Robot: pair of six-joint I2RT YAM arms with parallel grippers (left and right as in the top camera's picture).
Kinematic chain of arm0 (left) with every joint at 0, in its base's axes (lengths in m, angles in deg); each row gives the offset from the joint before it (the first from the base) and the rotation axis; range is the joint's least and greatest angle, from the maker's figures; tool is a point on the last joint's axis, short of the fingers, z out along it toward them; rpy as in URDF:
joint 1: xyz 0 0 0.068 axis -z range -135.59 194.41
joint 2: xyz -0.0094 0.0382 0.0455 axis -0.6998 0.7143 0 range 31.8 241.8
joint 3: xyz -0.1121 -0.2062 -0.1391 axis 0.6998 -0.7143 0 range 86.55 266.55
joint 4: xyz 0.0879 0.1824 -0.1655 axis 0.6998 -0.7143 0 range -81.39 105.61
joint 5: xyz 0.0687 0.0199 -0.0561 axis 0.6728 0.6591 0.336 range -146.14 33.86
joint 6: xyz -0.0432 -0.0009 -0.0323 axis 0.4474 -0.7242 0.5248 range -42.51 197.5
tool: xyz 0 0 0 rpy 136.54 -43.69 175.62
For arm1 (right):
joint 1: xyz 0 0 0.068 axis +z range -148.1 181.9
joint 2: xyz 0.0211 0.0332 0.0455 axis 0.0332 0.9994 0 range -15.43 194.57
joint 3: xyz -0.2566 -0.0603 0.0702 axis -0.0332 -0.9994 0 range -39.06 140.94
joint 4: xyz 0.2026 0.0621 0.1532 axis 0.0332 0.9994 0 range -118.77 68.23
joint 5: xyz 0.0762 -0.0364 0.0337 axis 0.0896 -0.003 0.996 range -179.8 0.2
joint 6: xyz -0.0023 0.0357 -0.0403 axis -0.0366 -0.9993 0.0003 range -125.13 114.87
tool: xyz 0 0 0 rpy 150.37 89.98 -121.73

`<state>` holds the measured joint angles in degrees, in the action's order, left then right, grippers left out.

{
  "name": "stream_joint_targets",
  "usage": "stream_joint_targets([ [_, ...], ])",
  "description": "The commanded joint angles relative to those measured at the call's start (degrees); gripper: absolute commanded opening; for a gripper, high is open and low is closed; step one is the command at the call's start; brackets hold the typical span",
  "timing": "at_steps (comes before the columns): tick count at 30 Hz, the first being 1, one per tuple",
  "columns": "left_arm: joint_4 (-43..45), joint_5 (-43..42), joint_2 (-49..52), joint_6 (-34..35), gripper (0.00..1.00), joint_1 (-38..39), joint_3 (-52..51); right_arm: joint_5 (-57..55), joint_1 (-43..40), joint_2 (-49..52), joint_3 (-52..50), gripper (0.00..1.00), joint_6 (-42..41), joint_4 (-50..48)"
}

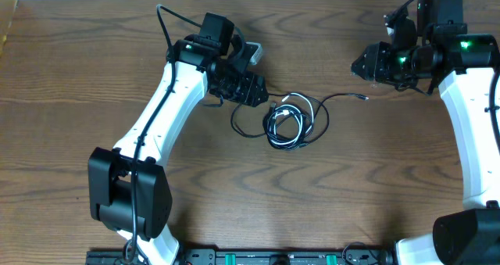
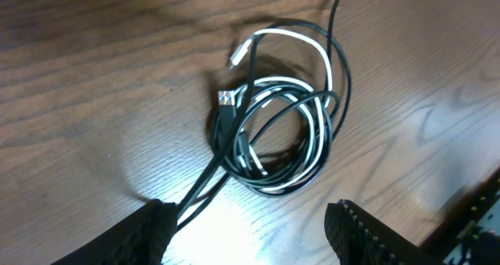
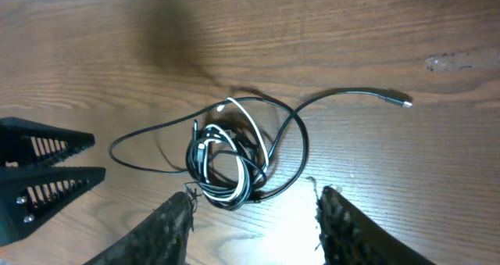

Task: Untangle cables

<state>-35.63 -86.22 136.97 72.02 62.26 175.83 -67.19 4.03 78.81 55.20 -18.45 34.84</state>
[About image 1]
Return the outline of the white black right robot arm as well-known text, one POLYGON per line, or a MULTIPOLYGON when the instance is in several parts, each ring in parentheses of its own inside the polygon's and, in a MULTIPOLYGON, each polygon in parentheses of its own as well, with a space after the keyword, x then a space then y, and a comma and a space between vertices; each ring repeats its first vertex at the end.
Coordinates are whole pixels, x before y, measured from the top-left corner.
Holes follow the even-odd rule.
POLYGON ((381 264, 496 264, 499 261, 499 47, 470 34, 463 0, 412 0, 384 17, 390 42, 369 45, 352 63, 366 81, 437 91, 451 118, 462 167, 461 212, 439 217, 432 232, 404 238, 381 264))

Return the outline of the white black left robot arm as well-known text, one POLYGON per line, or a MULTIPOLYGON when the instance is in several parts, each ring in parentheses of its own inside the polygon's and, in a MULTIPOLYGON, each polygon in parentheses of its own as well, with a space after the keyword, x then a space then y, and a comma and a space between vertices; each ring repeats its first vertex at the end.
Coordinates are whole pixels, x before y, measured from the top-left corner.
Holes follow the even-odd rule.
POLYGON ((177 259, 180 243, 167 225, 173 198, 166 166, 193 108, 206 94, 251 107, 269 98, 264 77, 248 70, 262 57, 261 44, 214 13, 198 29, 167 43, 162 79, 134 126, 88 160, 91 217, 127 240, 121 263, 177 259))

